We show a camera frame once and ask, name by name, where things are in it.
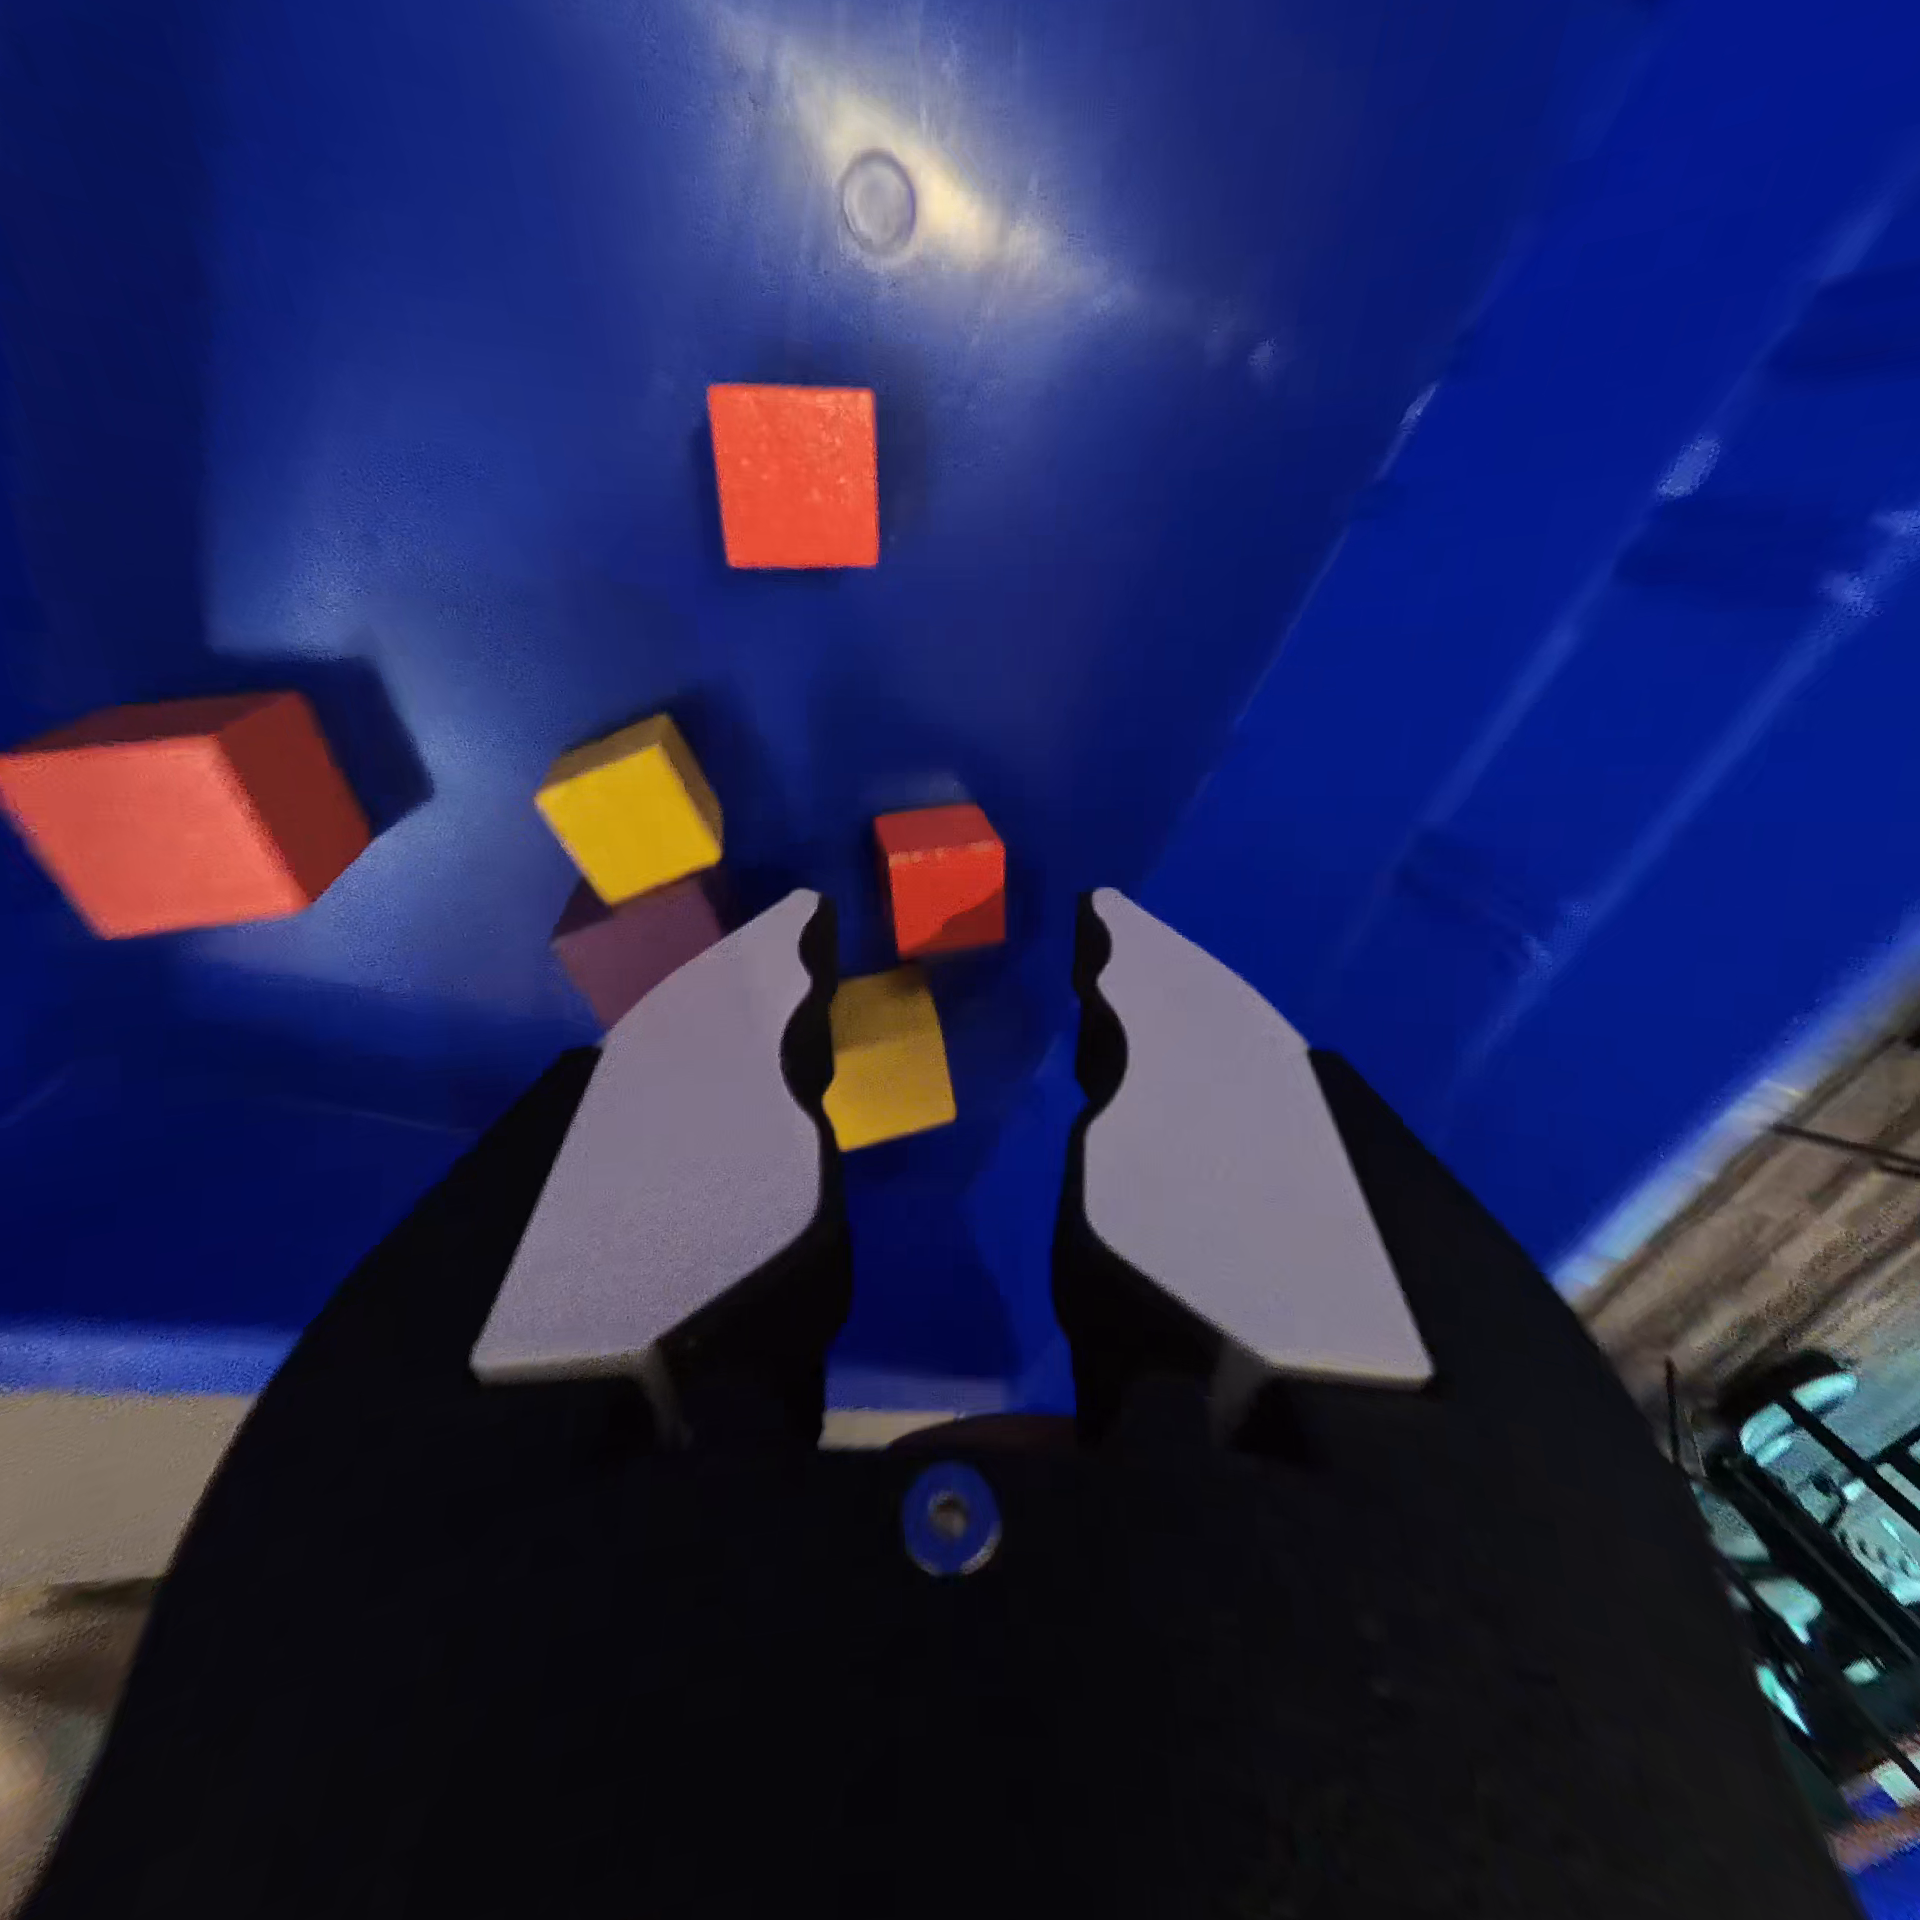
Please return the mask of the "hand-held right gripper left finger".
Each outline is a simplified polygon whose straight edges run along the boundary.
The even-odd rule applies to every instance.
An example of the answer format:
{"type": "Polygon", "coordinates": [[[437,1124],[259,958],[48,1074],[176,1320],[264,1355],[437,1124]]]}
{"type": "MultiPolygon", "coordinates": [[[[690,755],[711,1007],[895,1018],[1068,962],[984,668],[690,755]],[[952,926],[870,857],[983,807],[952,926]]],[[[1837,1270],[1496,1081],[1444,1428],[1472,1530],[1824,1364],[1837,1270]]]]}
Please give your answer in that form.
{"type": "Polygon", "coordinates": [[[656,1424],[817,1448],[853,1306],[825,1118],[833,899],[796,887],[602,1037],[468,1368],[483,1386],[633,1378],[656,1424]]]}

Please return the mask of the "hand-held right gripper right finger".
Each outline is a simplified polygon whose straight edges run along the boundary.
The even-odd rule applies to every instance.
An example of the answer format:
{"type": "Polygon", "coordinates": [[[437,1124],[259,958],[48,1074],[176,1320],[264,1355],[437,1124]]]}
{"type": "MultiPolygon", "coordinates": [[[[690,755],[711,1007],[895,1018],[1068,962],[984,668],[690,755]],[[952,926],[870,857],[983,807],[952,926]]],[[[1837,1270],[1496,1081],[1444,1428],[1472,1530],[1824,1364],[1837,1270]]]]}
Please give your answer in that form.
{"type": "Polygon", "coordinates": [[[1081,1442],[1159,1383],[1216,1434],[1281,1378],[1425,1392],[1436,1358],[1305,1034],[1118,887],[1081,896],[1069,980],[1081,1108],[1049,1301],[1081,1442]]]}

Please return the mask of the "purple wooden cube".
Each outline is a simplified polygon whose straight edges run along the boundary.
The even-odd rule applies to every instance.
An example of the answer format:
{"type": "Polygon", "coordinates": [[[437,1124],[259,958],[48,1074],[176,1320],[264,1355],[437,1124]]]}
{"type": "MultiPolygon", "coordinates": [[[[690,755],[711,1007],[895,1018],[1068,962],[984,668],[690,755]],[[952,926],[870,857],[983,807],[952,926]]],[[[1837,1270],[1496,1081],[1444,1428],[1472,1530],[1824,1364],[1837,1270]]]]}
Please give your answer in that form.
{"type": "Polygon", "coordinates": [[[600,1033],[730,933],[730,892],[711,873],[608,904],[580,879],[549,951],[600,1033]]]}

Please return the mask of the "yellow wooden cube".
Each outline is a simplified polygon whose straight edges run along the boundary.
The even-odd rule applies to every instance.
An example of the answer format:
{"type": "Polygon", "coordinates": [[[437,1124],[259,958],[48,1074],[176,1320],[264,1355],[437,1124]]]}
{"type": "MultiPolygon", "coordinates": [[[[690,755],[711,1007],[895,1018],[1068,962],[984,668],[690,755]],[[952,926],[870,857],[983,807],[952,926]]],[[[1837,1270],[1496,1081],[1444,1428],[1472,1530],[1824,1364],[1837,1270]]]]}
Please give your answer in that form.
{"type": "Polygon", "coordinates": [[[723,807],[667,712],[559,755],[536,808],[605,907],[723,862],[723,807]]]}
{"type": "Polygon", "coordinates": [[[840,1154],[955,1124],[943,1026],[922,968],[845,980],[830,1007],[830,1034],[824,1112],[840,1154]]]}

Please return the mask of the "red wooden cube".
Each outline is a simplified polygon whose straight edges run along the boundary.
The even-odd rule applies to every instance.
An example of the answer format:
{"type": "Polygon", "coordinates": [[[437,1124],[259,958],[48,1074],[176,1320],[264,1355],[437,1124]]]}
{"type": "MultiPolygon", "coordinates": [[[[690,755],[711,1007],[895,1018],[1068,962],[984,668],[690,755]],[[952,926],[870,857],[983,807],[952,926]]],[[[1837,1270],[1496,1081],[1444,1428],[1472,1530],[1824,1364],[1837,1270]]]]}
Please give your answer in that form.
{"type": "Polygon", "coordinates": [[[721,383],[706,414],[733,570],[878,565],[872,392],[721,383]]]}
{"type": "Polygon", "coordinates": [[[96,939],[293,917],[374,842],[298,692],[96,710],[4,752],[4,815],[96,939]]]}
{"type": "Polygon", "coordinates": [[[900,962],[1005,940],[1005,846],[983,807],[883,812],[872,842],[900,962]]]}

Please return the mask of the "blue plastic bin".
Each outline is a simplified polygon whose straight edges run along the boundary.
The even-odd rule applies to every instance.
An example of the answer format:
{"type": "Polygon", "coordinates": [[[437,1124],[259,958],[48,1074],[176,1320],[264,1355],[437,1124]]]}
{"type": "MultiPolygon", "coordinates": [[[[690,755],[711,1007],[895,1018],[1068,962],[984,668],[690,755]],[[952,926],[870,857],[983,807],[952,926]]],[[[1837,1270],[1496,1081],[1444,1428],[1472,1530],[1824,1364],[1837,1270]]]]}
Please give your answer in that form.
{"type": "Polygon", "coordinates": [[[4,743],[280,689],[312,908],[4,836],[4,1389],[261,1392],[590,1037],[536,789],[652,712],[849,973],[875,815],[1011,854],[840,1405],[1068,1389],[1096,884],[1585,1287],[1918,982],[1918,5],[7,4],[4,743]],[[875,395],[875,567],[725,565],[721,383],[875,395]]]}

